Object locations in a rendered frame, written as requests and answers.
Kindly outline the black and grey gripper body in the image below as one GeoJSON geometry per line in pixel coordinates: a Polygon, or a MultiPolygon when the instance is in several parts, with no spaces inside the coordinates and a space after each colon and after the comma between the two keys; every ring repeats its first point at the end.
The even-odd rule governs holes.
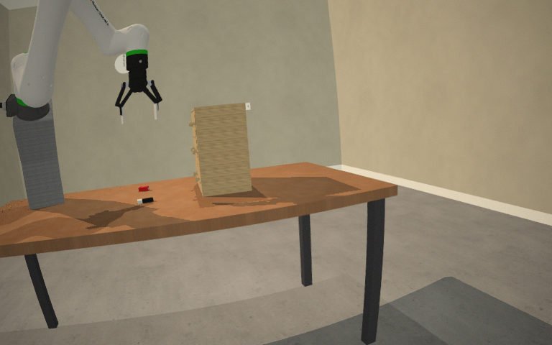
{"type": "Polygon", "coordinates": [[[143,83],[147,86],[147,71],[145,69],[135,69],[129,71],[129,88],[132,89],[134,84],[137,83],[138,86],[134,89],[134,93],[143,92],[143,87],[140,86],[143,83]]]}

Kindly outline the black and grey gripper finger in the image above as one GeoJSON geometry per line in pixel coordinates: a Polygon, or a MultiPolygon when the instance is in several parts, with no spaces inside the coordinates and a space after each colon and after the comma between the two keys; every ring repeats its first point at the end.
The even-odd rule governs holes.
{"type": "Polygon", "coordinates": [[[155,87],[155,82],[153,80],[151,81],[148,81],[148,85],[150,86],[150,88],[152,89],[152,92],[154,93],[155,97],[151,94],[151,92],[149,91],[149,89],[143,84],[141,83],[140,86],[143,87],[143,89],[145,91],[143,91],[144,93],[146,93],[146,95],[153,101],[154,103],[154,113],[155,113],[155,120],[156,119],[159,119],[158,118],[158,103],[162,101],[162,98],[158,92],[158,90],[156,89],[155,87]]]}
{"type": "Polygon", "coordinates": [[[125,83],[123,82],[121,84],[121,90],[120,90],[120,93],[119,93],[119,96],[116,100],[116,103],[115,103],[115,106],[118,106],[119,109],[120,109],[120,115],[121,115],[121,124],[125,124],[125,118],[124,118],[124,107],[123,105],[126,103],[127,99],[131,96],[131,94],[133,93],[134,89],[138,86],[137,83],[134,84],[134,86],[132,87],[132,89],[129,90],[128,94],[125,96],[124,100],[120,103],[121,101],[121,97],[123,96],[123,93],[124,93],[124,90],[125,88],[129,85],[129,83],[125,83]]]}

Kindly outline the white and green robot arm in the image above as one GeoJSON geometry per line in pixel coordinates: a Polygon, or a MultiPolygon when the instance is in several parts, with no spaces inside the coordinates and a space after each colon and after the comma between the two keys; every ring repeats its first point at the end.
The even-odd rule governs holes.
{"type": "Polygon", "coordinates": [[[128,71],[148,68],[150,34],[144,25],[116,30],[95,0],[39,0],[29,50],[11,61],[15,94],[0,103],[6,117],[17,115],[21,120],[34,121],[49,113],[58,48],[69,10],[90,32],[103,54],[126,52],[128,71]]]}

